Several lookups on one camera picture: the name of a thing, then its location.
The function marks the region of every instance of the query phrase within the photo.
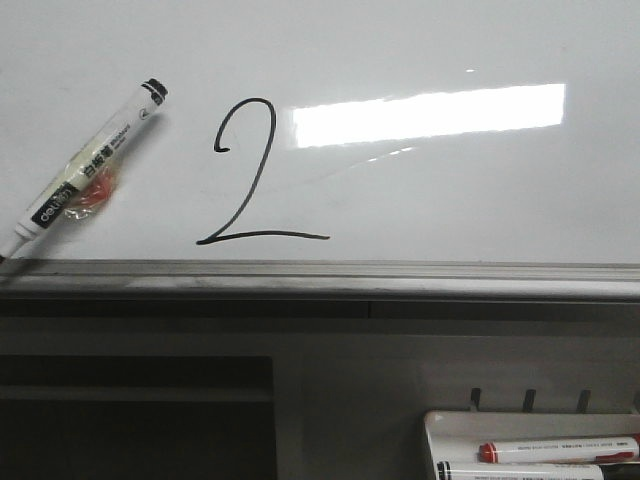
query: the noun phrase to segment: black ink writing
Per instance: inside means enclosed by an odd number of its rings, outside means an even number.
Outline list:
[[[271,118],[271,128],[269,130],[269,138],[267,139],[267,144],[265,146],[264,153],[262,154],[262,160],[260,161],[260,165],[258,166],[258,171],[256,173],[256,176],[253,179],[251,187],[249,188],[249,192],[247,193],[244,200],[242,201],[242,204],[240,205],[238,210],[236,210],[236,213],[233,214],[231,219],[227,223],[225,223],[221,228],[219,228],[216,232],[214,232],[213,234],[211,234],[210,236],[208,236],[203,240],[199,240],[198,242],[196,242],[196,244],[209,245],[211,243],[222,242],[224,240],[232,240],[235,238],[245,238],[245,237],[258,237],[263,235],[282,235],[282,236],[289,236],[289,237],[309,238],[314,240],[328,240],[330,237],[327,237],[325,235],[314,235],[314,234],[302,233],[302,232],[290,232],[287,230],[259,230],[255,232],[243,232],[243,233],[235,233],[231,235],[222,235],[222,233],[224,233],[231,225],[233,225],[233,223],[238,219],[238,217],[242,214],[244,209],[247,207],[247,205],[251,201],[251,198],[253,197],[253,194],[255,193],[256,188],[258,187],[258,182],[260,182],[260,177],[262,176],[262,171],[264,170],[264,167],[267,163],[267,159],[269,158],[269,153],[271,152],[271,146],[273,144],[273,139],[276,133],[276,110],[273,107],[273,104],[269,100],[265,100],[264,98],[248,98],[246,100],[241,101],[237,105],[235,105],[229,111],[229,113],[227,113],[227,116],[224,118],[224,120],[220,124],[220,127],[218,128],[218,134],[216,135],[216,140],[215,140],[213,149],[217,153],[226,153],[229,151],[228,148],[220,146],[220,139],[222,137],[222,133],[224,132],[225,128],[227,127],[227,123],[229,123],[229,120],[231,120],[233,115],[239,109],[241,109],[242,107],[250,103],[262,103],[263,105],[266,105],[267,108],[269,109],[269,114]]]

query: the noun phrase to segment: whiteboard frame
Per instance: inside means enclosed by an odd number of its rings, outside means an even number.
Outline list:
[[[0,298],[86,294],[638,301],[637,264],[7,260]]]

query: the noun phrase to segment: whiteboard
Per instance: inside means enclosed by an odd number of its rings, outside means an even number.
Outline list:
[[[640,2],[0,1],[0,231],[150,77],[107,208],[18,256],[640,261]],[[330,236],[196,241],[226,233]]]

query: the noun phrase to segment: white tray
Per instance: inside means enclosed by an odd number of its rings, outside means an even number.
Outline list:
[[[424,431],[427,478],[435,479],[438,462],[478,462],[488,441],[638,433],[640,415],[433,411]]]

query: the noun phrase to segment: marker pen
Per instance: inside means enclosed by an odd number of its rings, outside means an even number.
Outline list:
[[[491,442],[478,456],[489,463],[621,462],[638,458],[640,434],[600,438],[556,438]]]
[[[27,209],[11,237],[0,247],[0,263],[49,228],[73,197],[91,184],[107,159],[115,158],[129,143],[167,93],[154,78],[140,86]]]
[[[640,464],[438,463],[439,480],[637,480]]]

